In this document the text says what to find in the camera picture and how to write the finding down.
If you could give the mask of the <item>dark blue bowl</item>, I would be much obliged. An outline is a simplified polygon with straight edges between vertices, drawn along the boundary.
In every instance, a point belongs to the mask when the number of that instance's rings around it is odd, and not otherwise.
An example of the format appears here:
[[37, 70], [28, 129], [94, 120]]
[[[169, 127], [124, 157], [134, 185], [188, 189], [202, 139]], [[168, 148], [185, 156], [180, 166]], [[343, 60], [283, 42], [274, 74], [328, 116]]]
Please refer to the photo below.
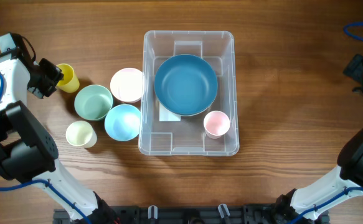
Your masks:
[[158, 68], [154, 91], [165, 109], [180, 116], [194, 116], [215, 101], [218, 80], [204, 59], [182, 54], [167, 59]]

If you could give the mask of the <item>pink plastic cup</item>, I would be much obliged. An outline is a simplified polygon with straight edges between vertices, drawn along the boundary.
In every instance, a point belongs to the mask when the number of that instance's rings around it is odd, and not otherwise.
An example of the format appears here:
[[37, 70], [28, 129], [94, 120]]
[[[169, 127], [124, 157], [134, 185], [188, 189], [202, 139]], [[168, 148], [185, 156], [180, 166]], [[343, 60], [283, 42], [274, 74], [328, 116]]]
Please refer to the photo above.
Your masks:
[[209, 112], [203, 121], [205, 133], [212, 139], [223, 136], [230, 129], [230, 119], [222, 111]]

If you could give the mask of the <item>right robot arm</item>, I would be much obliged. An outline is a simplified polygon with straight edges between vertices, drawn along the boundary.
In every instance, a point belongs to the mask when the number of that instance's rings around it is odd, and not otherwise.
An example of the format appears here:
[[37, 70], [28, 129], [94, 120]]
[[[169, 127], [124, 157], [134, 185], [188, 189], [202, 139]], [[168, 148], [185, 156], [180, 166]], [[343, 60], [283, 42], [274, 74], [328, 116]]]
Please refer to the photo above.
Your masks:
[[[353, 56], [343, 73], [363, 93], [363, 56]], [[313, 184], [280, 196], [271, 210], [275, 223], [309, 223], [354, 197], [363, 196], [363, 128], [341, 149], [336, 167]]]

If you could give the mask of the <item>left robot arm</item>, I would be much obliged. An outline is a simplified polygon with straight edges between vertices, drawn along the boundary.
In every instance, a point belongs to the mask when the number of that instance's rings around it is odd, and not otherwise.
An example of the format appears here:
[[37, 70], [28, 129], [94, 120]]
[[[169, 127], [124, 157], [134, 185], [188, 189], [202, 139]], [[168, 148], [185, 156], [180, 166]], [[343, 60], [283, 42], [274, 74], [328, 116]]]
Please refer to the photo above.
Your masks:
[[1, 35], [0, 51], [0, 176], [19, 182], [0, 192], [34, 185], [60, 204], [72, 223], [120, 223], [118, 214], [62, 165], [54, 139], [27, 108], [27, 93], [50, 96], [63, 71], [45, 58], [38, 62], [20, 34]]

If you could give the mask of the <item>yellow plastic cup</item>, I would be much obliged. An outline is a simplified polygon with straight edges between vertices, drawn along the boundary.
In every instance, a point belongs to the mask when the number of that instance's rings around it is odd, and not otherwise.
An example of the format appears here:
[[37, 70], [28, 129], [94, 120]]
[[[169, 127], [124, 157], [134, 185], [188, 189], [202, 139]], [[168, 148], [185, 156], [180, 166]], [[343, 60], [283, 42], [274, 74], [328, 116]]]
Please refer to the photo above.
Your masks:
[[66, 93], [76, 92], [80, 86], [80, 82], [73, 67], [67, 63], [58, 64], [57, 67], [61, 69], [64, 75], [63, 79], [58, 82], [57, 87]]

